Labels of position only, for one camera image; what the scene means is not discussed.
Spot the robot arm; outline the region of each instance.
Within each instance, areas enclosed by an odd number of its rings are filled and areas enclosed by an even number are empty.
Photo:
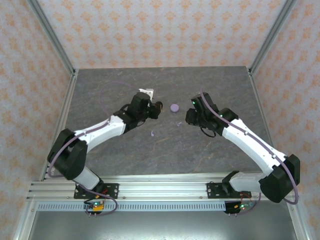
[[[103,191],[104,182],[85,166],[87,153],[97,145],[110,138],[120,136],[138,127],[146,119],[158,119],[162,103],[152,103],[153,89],[139,89],[130,104],[124,105],[109,119],[91,127],[72,132],[61,131],[47,157],[52,162],[55,154],[75,136],[80,137],[72,142],[57,158],[54,167],[67,179],[73,180],[94,192]]]
[[[284,168],[276,160],[276,156],[288,167],[296,185],[300,182],[300,160],[293,154],[288,157],[268,145],[252,132],[230,109],[219,110],[207,93],[204,93],[204,98],[220,117],[226,119],[232,125],[240,127],[245,132],[229,126],[210,112],[200,94],[191,99],[194,108],[190,108],[187,111],[186,122],[201,129],[209,129],[233,142],[262,170],[262,173],[233,171],[222,181],[223,190],[227,194],[241,191],[262,192],[271,201],[279,203],[293,189],[293,185]],[[256,137],[264,147],[249,135]],[[270,155],[266,148],[271,150],[274,155]]]

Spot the patterned wallpaper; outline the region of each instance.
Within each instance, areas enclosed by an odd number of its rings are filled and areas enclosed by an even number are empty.
[[[319,239],[320,1],[297,1],[254,80],[273,143],[301,160],[300,199]]]
[[[11,240],[70,79],[26,0],[0,1],[0,239]]]
[[[75,68],[250,66],[285,0],[39,0]]]

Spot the aluminum frame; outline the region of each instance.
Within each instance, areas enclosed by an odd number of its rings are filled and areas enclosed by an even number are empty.
[[[297,0],[287,0],[283,5],[277,19],[275,20],[274,24],[272,25],[268,35],[266,36],[258,54],[256,55],[251,67],[250,73],[255,74],[256,70],[258,69],[259,65],[265,58],[266,54],[268,53],[270,47],[272,46],[274,40],[276,39],[278,32],[280,31],[281,27],[284,25],[287,17],[291,13],[292,8],[294,7]]]
[[[41,5],[38,2],[38,0],[27,0],[27,1],[30,5],[31,9],[34,11],[34,14],[38,18],[44,32],[46,33],[46,35],[50,39],[54,49],[56,50],[57,54],[59,55],[60,59],[62,60],[63,65],[65,66],[65,68],[68,70],[68,72],[70,74],[73,74],[75,69],[72,66],[72,63],[71,63],[68,55],[66,54],[64,48],[62,47],[62,44],[60,43],[59,38],[55,34],[55,31],[54,31],[53,27],[51,26],[51,24],[49,23]]]

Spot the purple cable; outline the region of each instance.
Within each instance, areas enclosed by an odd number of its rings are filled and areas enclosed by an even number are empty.
[[[207,106],[207,108],[210,110],[210,112],[212,112],[217,118],[219,118],[221,121],[225,122],[226,124],[234,127],[235,129],[241,131],[242,133],[245,133],[246,130],[242,129],[241,127],[229,122],[228,120],[224,119],[223,117],[221,117],[218,113],[216,113],[209,105],[209,103],[207,102],[207,100],[205,99],[204,96],[204,91],[203,88],[201,87],[200,89],[200,94],[201,94],[201,98],[204,102],[204,104]],[[271,154],[272,156],[275,155],[273,151],[271,151],[262,141],[260,141],[256,136],[252,135],[250,132],[247,133],[248,136],[250,136],[253,140],[255,140],[258,144],[260,144],[265,150],[267,150],[267,152],[269,154]],[[291,184],[293,186],[293,190],[294,190],[294,201],[289,201],[287,199],[284,199],[285,202],[292,204],[292,205],[296,205],[299,201],[299,194],[298,194],[298,188],[296,185],[296,182],[290,172],[290,170],[288,169],[288,167],[281,161],[281,159],[275,155],[275,159],[281,164],[281,166],[283,167],[283,169],[285,170],[286,174],[288,174],[289,179],[291,181]]]
[[[81,185],[81,184],[79,184],[79,186],[80,186],[81,188],[83,188],[85,191],[87,191],[88,193],[95,194],[95,195],[99,195],[99,196],[101,196],[101,197],[104,197],[104,198],[106,198],[106,199],[110,199],[110,200],[114,201],[115,206],[114,206],[114,208],[113,208],[111,211],[107,211],[107,212],[104,212],[104,213],[97,214],[97,215],[96,215],[97,217],[105,216],[105,215],[109,215],[109,214],[113,214],[113,213],[117,210],[117,208],[118,208],[118,203],[117,203],[117,201],[116,201],[113,197],[108,196],[108,195],[105,195],[105,194],[102,194],[102,193],[98,193],[98,192],[92,191],[92,190],[90,190],[90,189],[87,189],[85,186],[83,186],[83,185]],[[85,208],[85,213],[86,213],[87,215],[89,215],[89,216],[90,216],[90,212],[88,211],[88,208],[92,207],[93,205],[94,205],[94,204],[89,204],[89,205]]]
[[[128,83],[125,83],[125,82],[122,82],[122,81],[112,81],[112,82],[108,82],[108,83],[106,83],[105,85],[103,85],[103,87],[102,87],[101,90],[100,90],[100,94],[99,94],[99,103],[100,103],[101,108],[102,108],[102,109],[104,110],[104,112],[106,113],[107,119],[110,117],[110,115],[109,115],[109,113],[108,113],[108,110],[107,110],[107,109],[103,106],[103,104],[102,104],[101,96],[102,96],[103,90],[104,90],[105,87],[108,86],[109,84],[120,84],[120,85],[128,86],[128,87],[130,87],[130,88],[132,88],[132,89],[139,90],[138,87],[132,86],[132,85],[130,85],[130,84],[128,84]],[[92,132],[94,132],[94,131],[97,131],[97,130],[100,130],[100,129],[104,128],[105,126],[108,125],[109,121],[110,121],[110,120],[106,121],[105,124],[103,124],[103,125],[101,125],[101,126],[98,126],[98,127],[96,127],[96,128],[93,128],[93,129],[87,131],[86,133],[83,132],[83,133],[78,134],[77,136],[74,136],[74,137],[71,138],[65,145],[63,145],[63,147],[56,153],[56,155],[54,156],[54,158],[52,159],[52,161],[51,161],[51,163],[50,163],[50,165],[49,165],[49,169],[48,169],[48,175],[49,175],[49,177],[51,177],[51,178],[60,178],[60,177],[63,177],[62,175],[52,175],[52,174],[51,174],[51,171],[52,171],[52,168],[53,168],[53,166],[55,165],[58,157],[60,156],[60,154],[61,154],[71,143],[73,143],[75,140],[77,140],[78,138],[82,137],[82,136],[85,135],[85,134],[90,134],[90,133],[92,133]]]

